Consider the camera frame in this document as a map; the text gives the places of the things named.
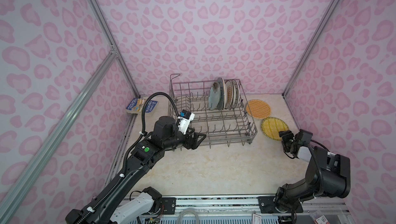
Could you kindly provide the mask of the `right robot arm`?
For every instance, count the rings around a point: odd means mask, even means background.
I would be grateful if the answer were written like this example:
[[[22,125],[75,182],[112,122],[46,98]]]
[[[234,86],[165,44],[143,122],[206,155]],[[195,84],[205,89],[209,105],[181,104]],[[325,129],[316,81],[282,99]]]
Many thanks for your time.
[[[345,198],[351,191],[351,161],[349,157],[333,154],[323,147],[313,147],[313,134],[300,130],[294,135],[290,130],[280,131],[279,137],[285,154],[298,159],[301,148],[308,149],[310,159],[305,177],[293,184],[279,187],[274,198],[277,211],[294,212],[305,201],[318,197]]]

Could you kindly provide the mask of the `pale green plate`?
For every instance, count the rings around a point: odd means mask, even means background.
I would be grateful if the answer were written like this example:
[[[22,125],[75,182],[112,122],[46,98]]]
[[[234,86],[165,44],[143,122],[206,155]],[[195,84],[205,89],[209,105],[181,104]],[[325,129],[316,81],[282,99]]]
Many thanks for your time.
[[[217,108],[220,101],[220,97],[221,97],[220,84],[218,82],[214,82],[210,88],[210,93],[208,97],[208,107],[211,111]]]

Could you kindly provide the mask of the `grey-blue plate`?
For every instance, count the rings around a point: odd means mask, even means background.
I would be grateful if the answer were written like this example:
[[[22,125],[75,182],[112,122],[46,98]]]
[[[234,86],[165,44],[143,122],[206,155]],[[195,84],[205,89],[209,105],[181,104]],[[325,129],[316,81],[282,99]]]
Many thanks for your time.
[[[225,104],[227,102],[226,84],[225,84],[225,81],[224,81],[224,79],[222,77],[219,77],[217,79],[217,82],[220,85],[220,94],[221,94],[217,109],[218,110],[223,110],[224,107],[225,107]]]

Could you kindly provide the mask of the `white plate orange sunburst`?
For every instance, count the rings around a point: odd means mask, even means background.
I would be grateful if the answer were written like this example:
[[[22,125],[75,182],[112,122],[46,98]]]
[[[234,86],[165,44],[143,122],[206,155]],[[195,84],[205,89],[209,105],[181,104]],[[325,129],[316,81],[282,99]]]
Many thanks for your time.
[[[225,109],[230,110],[232,108],[232,104],[234,101],[234,85],[231,80],[227,80],[226,84],[226,93],[227,93],[227,102],[225,104]]]

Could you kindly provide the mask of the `orange woven round tray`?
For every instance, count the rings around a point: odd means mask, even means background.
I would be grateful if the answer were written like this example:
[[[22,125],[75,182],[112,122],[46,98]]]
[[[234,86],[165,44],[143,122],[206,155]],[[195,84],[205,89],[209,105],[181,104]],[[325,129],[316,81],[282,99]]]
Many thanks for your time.
[[[270,105],[262,100],[253,99],[246,105],[246,112],[257,119],[265,119],[271,115]]]

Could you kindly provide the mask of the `green bamboo woven tray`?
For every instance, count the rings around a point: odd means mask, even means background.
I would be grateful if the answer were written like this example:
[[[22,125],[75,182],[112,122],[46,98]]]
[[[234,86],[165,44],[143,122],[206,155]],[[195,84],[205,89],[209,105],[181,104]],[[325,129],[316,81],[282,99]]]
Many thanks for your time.
[[[260,127],[266,137],[277,141],[282,140],[279,136],[279,132],[289,130],[288,125],[283,120],[276,117],[267,117],[263,119]]]

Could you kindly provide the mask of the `cream floral plate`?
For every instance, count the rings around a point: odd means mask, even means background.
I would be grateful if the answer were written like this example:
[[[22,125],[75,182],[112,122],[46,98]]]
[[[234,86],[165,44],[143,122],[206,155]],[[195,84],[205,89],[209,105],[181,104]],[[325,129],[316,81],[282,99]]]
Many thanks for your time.
[[[236,85],[237,81],[235,79],[232,79],[233,87],[234,87],[234,99],[233,99],[233,105],[232,108],[237,107],[237,90],[236,90]]]

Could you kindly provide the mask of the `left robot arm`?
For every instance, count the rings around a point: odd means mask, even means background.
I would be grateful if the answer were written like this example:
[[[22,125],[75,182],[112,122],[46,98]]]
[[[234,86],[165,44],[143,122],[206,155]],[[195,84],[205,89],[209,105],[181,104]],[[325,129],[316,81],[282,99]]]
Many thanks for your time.
[[[187,126],[186,131],[179,130],[180,119],[162,116],[154,125],[147,138],[139,141],[128,153],[118,175],[81,210],[73,209],[66,216],[68,224],[108,224],[118,205],[133,186],[161,160],[165,152],[178,146],[195,150],[206,138]]]

